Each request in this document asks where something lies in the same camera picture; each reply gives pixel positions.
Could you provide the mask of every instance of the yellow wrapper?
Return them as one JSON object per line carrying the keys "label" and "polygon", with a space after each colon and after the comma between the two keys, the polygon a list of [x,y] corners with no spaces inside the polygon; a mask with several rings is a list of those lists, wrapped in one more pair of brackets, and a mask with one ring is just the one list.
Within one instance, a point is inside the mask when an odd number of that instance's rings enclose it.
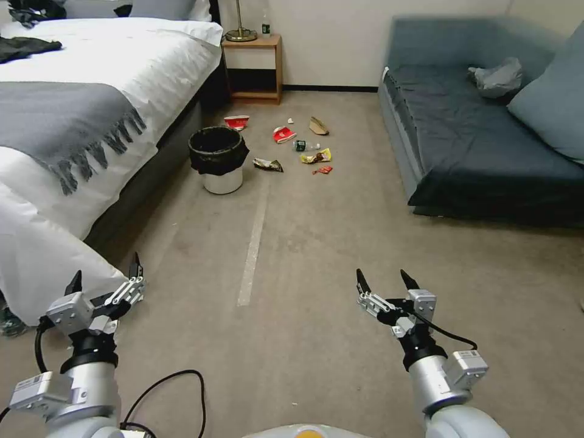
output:
{"label": "yellow wrapper", "polygon": [[312,164],[315,162],[330,161],[330,159],[332,157],[333,156],[330,153],[330,149],[326,148],[326,149],[320,151],[319,153],[317,153],[316,155],[311,155],[311,156],[300,155],[300,161],[302,161],[304,164]]}

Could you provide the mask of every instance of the white bed sheet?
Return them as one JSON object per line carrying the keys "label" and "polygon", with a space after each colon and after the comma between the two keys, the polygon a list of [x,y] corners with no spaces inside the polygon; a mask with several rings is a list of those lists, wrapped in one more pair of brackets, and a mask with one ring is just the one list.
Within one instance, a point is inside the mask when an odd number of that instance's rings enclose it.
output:
{"label": "white bed sheet", "polygon": [[80,239],[118,199],[126,182],[156,154],[156,143],[217,67],[223,29],[215,23],[153,18],[70,19],[26,30],[4,26],[3,37],[58,40],[64,50],[0,66],[0,81],[106,83],[140,112],[148,128],[125,154],[109,147],[107,171],[80,181],[64,196],[54,177],[30,157],[0,147],[0,290],[11,310],[35,325],[83,271],[89,297],[112,291],[124,275]]}
{"label": "white bed sheet", "polygon": [[32,158],[0,147],[0,183],[85,238],[124,185],[156,154],[165,130],[217,67],[222,28],[195,21],[113,18],[49,21],[31,30],[11,23],[1,32],[5,38],[58,40],[64,49],[4,64],[0,81],[105,83],[122,92],[146,121],[148,129],[134,136],[125,154],[105,146],[108,170],[92,162],[97,175],[87,182],[78,176],[79,188],[71,196],[64,196],[57,179]]}

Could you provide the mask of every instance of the blanket fringe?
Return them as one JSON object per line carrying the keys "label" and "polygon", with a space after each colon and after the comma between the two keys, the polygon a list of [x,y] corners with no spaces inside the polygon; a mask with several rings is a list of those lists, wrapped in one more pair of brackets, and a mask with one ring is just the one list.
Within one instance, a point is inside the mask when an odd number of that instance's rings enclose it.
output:
{"label": "blanket fringe", "polygon": [[[146,129],[146,124],[142,120],[140,114],[138,114],[138,111],[134,108],[129,113],[124,114],[121,120],[118,121],[102,138],[102,141],[111,147],[118,155],[122,155],[128,150],[124,141],[126,143],[134,142],[134,139],[128,131],[127,125],[131,126],[138,135],[141,135],[144,129]],[[71,163],[74,163],[79,168],[81,176],[85,181],[89,180],[94,174],[94,169],[92,169],[89,164],[86,152],[95,158],[103,169],[108,168],[108,159],[105,156],[102,141],[89,143],[86,145],[84,152],[71,153],[68,157],[69,160],[62,160],[57,166],[48,166],[48,169],[59,178],[61,188],[65,195],[71,195],[77,190],[78,186],[77,180],[71,172]]]}

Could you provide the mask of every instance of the lamp base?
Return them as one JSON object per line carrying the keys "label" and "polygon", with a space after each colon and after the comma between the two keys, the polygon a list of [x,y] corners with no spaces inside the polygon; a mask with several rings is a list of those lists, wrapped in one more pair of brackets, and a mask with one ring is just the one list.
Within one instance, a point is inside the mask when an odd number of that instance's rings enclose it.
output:
{"label": "lamp base", "polygon": [[228,41],[244,43],[245,41],[257,40],[257,32],[255,30],[249,30],[244,27],[240,27],[239,29],[230,30],[225,34],[225,38],[227,38]]}

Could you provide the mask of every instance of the plastic bottle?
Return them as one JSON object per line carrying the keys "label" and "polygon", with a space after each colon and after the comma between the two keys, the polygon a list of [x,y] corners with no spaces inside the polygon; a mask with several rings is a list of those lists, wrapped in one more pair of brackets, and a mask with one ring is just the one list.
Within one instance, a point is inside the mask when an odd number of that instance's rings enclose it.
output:
{"label": "plastic bottle", "polygon": [[272,27],[270,25],[269,20],[269,11],[268,8],[263,9],[263,17],[262,17],[262,37],[269,38],[272,36]]}
{"label": "plastic bottle", "polygon": [[292,143],[292,146],[294,147],[294,149],[297,152],[305,152],[305,151],[311,151],[311,150],[319,150],[321,148],[321,144],[317,143],[310,143],[304,140],[294,140],[294,142]]}

